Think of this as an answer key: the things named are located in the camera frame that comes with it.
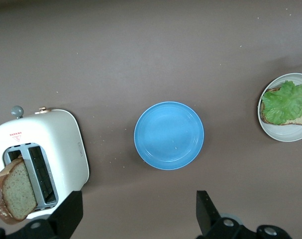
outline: blue plate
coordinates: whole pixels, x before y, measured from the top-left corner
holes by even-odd
[[[199,116],[178,102],[162,102],[147,109],[137,121],[134,143],[149,165],[164,170],[184,167],[199,154],[204,128]]]

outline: toaster lever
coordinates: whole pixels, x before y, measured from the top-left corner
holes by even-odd
[[[51,111],[51,109],[47,109],[47,107],[43,106],[43,107],[39,108],[38,112],[35,112],[35,115],[48,113],[50,111]]]
[[[21,106],[14,106],[12,109],[11,109],[11,114],[13,116],[15,116],[18,119],[22,118],[22,115],[23,115],[23,108]]]

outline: green lettuce leaf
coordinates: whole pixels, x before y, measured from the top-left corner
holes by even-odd
[[[268,91],[263,97],[262,113],[273,124],[283,124],[302,116],[302,84],[295,86],[292,81],[285,81],[278,91]]]

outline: white toaster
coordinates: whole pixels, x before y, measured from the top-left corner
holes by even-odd
[[[65,110],[40,108],[0,125],[0,171],[21,155],[37,200],[28,219],[52,214],[72,191],[89,178],[88,160],[76,119]]]

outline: toast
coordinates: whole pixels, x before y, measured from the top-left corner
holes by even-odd
[[[277,88],[272,88],[269,89],[267,91],[278,91],[280,89],[280,87]],[[263,102],[260,103],[260,118],[264,123],[268,123],[268,124],[273,124],[269,121],[267,121],[265,115],[263,114],[263,110],[265,108],[265,105]],[[297,119],[293,119],[293,120],[287,120],[285,123],[282,123],[280,125],[289,125],[289,124],[295,124],[295,125],[302,125],[302,116],[297,118]]]
[[[17,158],[0,172],[0,218],[16,224],[32,213],[37,201],[23,158]]]

